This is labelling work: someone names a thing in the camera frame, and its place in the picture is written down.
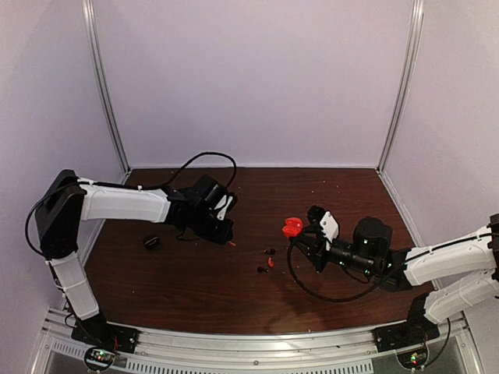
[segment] vertical metal post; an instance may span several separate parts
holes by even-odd
[[[421,30],[423,29],[423,3],[424,0],[414,0],[412,7],[412,18],[409,26],[409,38],[407,40],[407,49],[405,51],[405,60],[402,70],[402,77],[398,87],[397,100],[391,116],[390,128],[388,130],[387,139],[384,144],[381,159],[377,170],[380,174],[383,173],[387,166],[398,126],[402,117],[402,112],[405,106],[405,100],[409,93],[409,82],[416,62],[416,56],[419,49],[419,40],[421,39]]]
[[[121,169],[124,173],[128,173],[130,171],[130,166],[126,159],[125,149],[119,135],[118,126],[116,125],[115,113],[112,109],[108,84],[104,74],[104,65],[102,64],[101,49],[99,48],[99,39],[97,36],[97,25],[95,23],[93,0],[83,0],[83,15],[85,17],[85,25],[87,27],[88,40],[90,42],[90,52],[94,64],[97,88],[99,90],[99,95],[101,96],[102,107],[108,123],[109,132],[111,133],[111,140],[118,155]]]

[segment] white panel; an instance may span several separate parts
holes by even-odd
[[[499,213],[499,2],[426,2],[415,74],[388,174],[425,244]],[[498,373],[498,301],[466,313]]]
[[[47,307],[61,300],[44,260],[24,241],[27,212],[63,168],[115,182],[122,173],[81,2],[2,0],[0,50],[0,372],[23,373]],[[82,227],[80,248],[94,225]]]
[[[131,165],[202,150],[246,166],[378,162],[412,1],[108,0],[95,12]]]

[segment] white backdrop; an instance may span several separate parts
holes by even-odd
[[[407,105],[388,163],[424,244],[499,213],[499,2],[426,2]],[[486,373],[499,373],[499,301],[466,315]]]
[[[246,166],[377,165],[412,1],[108,0],[95,12],[132,166],[202,150]]]
[[[81,2],[1,1],[0,50],[0,372],[13,374],[27,372],[48,306],[62,302],[44,259],[24,240],[29,209],[63,168],[114,182],[122,172]],[[81,249],[93,230],[82,226]]]

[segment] dark brown wooden surface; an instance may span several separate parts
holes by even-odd
[[[189,169],[175,187],[192,185],[208,172],[224,183],[229,169]],[[170,170],[136,170],[128,184],[154,185]],[[173,227],[138,221],[108,221],[87,263],[102,310],[112,322],[197,333],[292,333],[335,330],[404,319],[424,285],[391,294],[376,290],[350,303],[330,304],[302,291],[286,267],[286,217],[306,218],[310,205],[329,209],[348,240],[359,219],[379,217],[393,227],[392,248],[412,240],[373,170],[239,169],[232,190],[239,202],[229,214],[236,247],[206,241],[178,242]],[[148,252],[142,239],[158,234],[162,246]],[[275,268],[265,266],[265,249],[277,249]],[[296,251],[297,273],[313,290],[346,297],[366,285],[346,277],[334,264],[321,273]]]

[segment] small red object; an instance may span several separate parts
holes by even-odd
[[[285,223],[282,232],[287,239],[297,237],[303,230],[303,221],[298,217],[286,218]]]

